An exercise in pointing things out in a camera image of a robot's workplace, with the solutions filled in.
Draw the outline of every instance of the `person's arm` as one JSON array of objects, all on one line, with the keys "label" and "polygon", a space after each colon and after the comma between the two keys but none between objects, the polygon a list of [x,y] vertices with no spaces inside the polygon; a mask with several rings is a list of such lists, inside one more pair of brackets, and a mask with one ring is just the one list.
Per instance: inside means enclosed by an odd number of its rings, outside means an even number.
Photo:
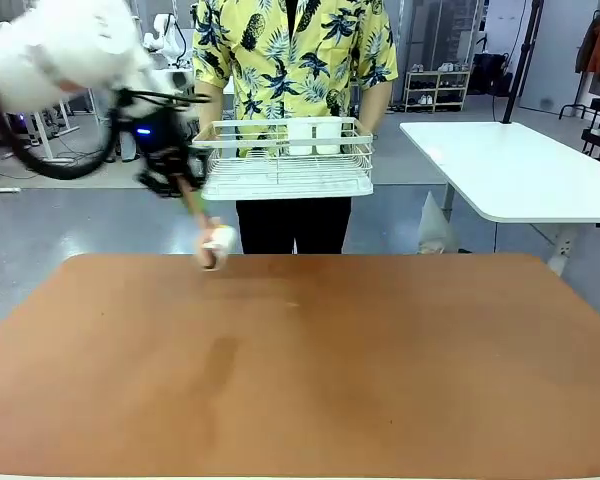
[{"label": "person's arm", "polygon": [[362,88],[360,123],[374,132],[389,105],[392,80],[398,78],[398,62],[384,2],[369,2],[362,15],[356,43]]},{"label": "person's arm", "polygon": [[212,9],[217,3],[200,0],[193,33],[195,91],[211,97],[209,103],[199,106],[201,131],[211,122],[222,120],[223,90],[231,76],[229,48],[222,27],[217,25],[217,19],[222,21],[221,15]]}]

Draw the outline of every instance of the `gray floor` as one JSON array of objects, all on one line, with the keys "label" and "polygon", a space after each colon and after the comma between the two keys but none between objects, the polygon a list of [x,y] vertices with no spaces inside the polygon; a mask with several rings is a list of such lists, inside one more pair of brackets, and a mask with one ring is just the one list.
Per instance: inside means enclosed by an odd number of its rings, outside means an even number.
[{"label": "gray floor", "polygon": [[[402,185],[379,186],[373,196],[355,199],[346,253],[415,252],[421,208],[430,189],[440,201],[440,186]],[[212,213],[237,224],[230,202],[213,204]],[[494,224],[462,199],[456,200],[452,224],[464,248],[493,250]],[[33,189],[0,195],[0,320],[73,255],[187,254],[195,233],[178,201],[161,200],[143,190]],[[500,225],[498,250],[546,258],[550,247],[530,227]],[[583,232],[564,278],[600,312],[600,230]]]},{"label": "gray floor", "polygon": [[[501,119],[506,99],[496,99],[496,116]],[[93,116],[76,116],[70,119],[72,125],[80,125],[80,130],[61,139],[51,140],[54,154],[72,149],[77,152],[92,152],[98,149],[99,133]],[[493,121],[491,97],[469,96],[463,112],[389,114],[378,131],[374,142],[373,181],[377,185],[428,185],[442,184],[444,179],[430,165],[423,154],[404,136],[399,125],[402,122],[490,122]],[[518,109],[514,121],[533,128],[559,142],[577,150],[582,148],[580,135],[588,121],[575,118],[558,120],[549,115],[531,110]],[[22,188],[140,188],[134,174],[140,168],[139,162],[107,165],[102,171],[90,177],[63,182],[32,177],[17,161],[0,163],[0,187]]]}]

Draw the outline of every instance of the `white plastic bag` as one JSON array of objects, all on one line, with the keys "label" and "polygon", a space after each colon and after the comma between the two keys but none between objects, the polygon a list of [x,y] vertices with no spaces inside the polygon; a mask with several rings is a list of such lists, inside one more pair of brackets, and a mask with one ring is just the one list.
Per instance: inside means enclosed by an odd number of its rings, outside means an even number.
[{"label": "white plastic bag", "polygon": [[458,253],[458,238],[431,192],[422,207],[418,228],[418,253]]}]

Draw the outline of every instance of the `shirt sleeve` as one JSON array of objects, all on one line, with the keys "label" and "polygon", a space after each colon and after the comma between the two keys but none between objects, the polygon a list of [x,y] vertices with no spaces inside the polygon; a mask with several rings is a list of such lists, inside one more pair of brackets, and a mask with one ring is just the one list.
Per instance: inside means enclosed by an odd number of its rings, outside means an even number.
[{"label": "shirt sleeve", "polygon": [[358,80],[363,90],[398,78],[398,61],[383,0],[371,0],[361,13],[357,39]]},{"label": "shirt sleeve", "polygon": [[231,76],[229,48],[220,23],[220,0],[200,0],[193,32],[193,71],[196,80],[224,88]]}]

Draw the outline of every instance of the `white cup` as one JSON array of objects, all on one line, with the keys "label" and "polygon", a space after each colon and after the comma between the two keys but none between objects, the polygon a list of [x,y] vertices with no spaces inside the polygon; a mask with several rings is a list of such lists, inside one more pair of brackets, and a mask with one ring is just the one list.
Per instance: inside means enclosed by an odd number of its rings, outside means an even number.
[{"label": "white cup", "polygon": [[[296,117],[287,119],[287,135],[289,140],[311,140],[313,138],[313,118]],[[290,146],[289,155],[311,155],[313,147],[307,146]]]},{"label": "white cup", "polygon": [[[316,139],[340,139],[342,138],[342,118],[340,117],[318,117],[314,119],[316,124]],[[318,145],[320,155],[336,155],[340,153],[340,144]]]}]

